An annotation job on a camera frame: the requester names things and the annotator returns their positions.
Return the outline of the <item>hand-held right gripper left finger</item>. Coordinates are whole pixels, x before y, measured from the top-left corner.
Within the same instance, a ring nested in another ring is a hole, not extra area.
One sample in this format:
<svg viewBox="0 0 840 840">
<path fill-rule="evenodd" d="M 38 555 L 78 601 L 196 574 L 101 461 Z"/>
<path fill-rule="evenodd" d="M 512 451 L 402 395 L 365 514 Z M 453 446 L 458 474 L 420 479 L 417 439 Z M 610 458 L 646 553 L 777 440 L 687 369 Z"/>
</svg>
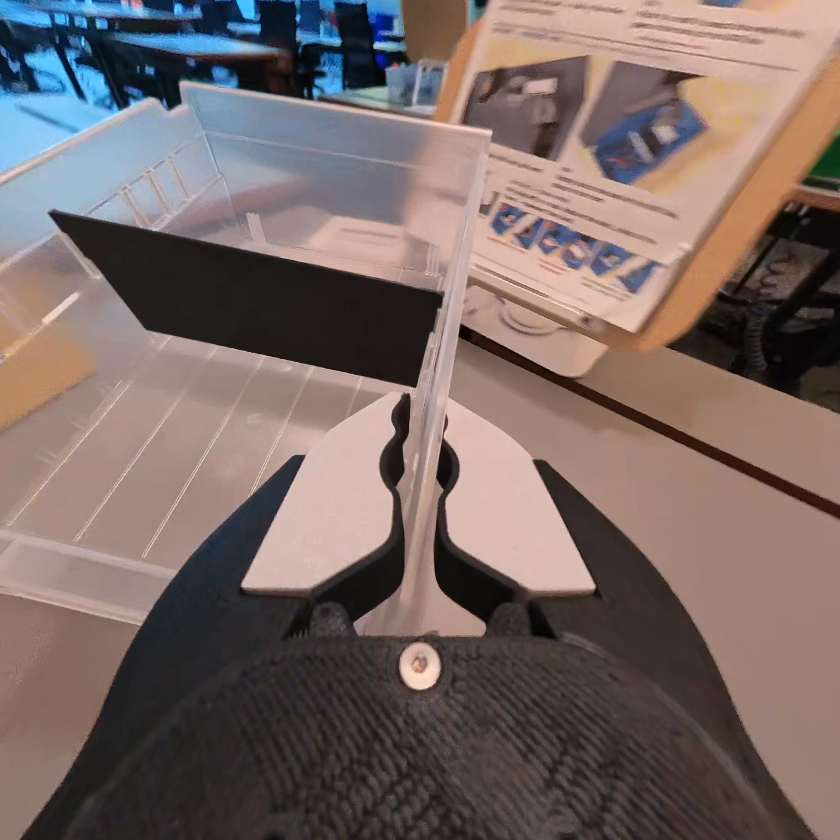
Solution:
<svg viewBox="0 0 840 840">
<path fill-rule="evenodd" d="M 389 392 L 303 456 L 242 580 L 249 594 L 340 604 L 362 617 L 403 580 L 403 477 L 411 397 Z"/>
</svg>

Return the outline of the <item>clear plastic bin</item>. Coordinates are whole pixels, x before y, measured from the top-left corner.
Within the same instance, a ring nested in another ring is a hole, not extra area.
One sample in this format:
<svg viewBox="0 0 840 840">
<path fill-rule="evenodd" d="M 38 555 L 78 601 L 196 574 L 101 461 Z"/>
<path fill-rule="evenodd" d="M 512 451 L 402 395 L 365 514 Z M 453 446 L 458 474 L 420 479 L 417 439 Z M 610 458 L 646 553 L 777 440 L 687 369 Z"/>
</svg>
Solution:
<svg viewBox="0 0 840 840">
<path fill-rule="evenodd" d="M 490 133 L 181 84 L 2 172 L 2 592 L 141 624 L 209 533 L 389 392 L 418 595 Z M 68 214 L 439 291 L 414 387 L 145 329 Z"/>
</svg>

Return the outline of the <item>black office chair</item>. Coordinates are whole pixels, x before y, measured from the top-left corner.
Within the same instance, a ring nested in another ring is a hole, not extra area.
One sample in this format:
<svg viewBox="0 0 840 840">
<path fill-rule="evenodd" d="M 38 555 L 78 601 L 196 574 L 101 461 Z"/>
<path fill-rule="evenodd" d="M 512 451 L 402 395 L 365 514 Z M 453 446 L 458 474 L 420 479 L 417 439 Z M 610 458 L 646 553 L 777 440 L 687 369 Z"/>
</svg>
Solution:
<svg viewBox="0 0 840 840">
<path fill-rule="evenodd" d="M 279 51 L 267 70 L 268 90 L 278 95 L 314 99 L 320 70 L 319 45 L 298 43 L 297 8 L 294 2 L 258 1 L 259 37 Z"/>
</svg>

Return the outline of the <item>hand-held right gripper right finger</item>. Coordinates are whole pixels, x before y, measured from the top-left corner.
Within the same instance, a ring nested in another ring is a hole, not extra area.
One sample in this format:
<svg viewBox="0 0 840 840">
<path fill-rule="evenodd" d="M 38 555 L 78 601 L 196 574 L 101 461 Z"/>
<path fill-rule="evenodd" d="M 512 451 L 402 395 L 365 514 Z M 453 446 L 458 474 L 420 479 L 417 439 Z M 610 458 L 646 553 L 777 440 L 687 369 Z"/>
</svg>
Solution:
<svg viewBox="0 0 840 840">
<path fill-rule="evenodd" d="M 434 582 L 459 623 L 596 584 L 530 453 L 449 399 L 437 465 Z"/>
</svg>

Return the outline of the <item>black bin divider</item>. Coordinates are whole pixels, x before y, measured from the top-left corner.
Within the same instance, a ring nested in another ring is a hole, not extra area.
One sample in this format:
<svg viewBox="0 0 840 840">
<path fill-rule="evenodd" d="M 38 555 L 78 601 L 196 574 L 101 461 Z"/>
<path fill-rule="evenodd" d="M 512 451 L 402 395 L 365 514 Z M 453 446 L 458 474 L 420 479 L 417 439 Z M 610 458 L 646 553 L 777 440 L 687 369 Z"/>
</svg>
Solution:
<svg viewBox="0 0 840 840">
<path fill-rule="evenodd" d="M 49 217 L 148 331 L 419 382 L 439 291 L 55 209 Z"/>
</svg>

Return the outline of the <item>instruction sheet on wooden stand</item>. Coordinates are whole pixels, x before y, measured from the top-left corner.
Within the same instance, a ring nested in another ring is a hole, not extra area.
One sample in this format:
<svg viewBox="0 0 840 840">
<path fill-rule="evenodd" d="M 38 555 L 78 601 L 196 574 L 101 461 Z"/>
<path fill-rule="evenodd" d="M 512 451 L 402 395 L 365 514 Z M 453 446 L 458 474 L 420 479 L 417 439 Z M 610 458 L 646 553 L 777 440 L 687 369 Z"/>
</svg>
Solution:
<svg viewBox="0 0 840 840">
<path fill-rule="evenodd" d="M 455 100 L 476 44 L 480 20 L 467 30 L 449 60 L 448 77 L 437 105 L 438 119 L 463 125 L 455 117 Z M 549 371 L 572 377 L 586 374 L 606 347 L 645 352 L 667 345 L 685 334 L 708 308 L 837 128 L 838 47 L 817 71 L 769 146 L 759 154 L 745 183 L 708 236 L 678 270 L 674 285 L 635 332 L 588 316 L 567 323 L 549 317 L 540 308 L 499 296 L 474 278 L 474 246 L 463 323 Z"/>
</svg>

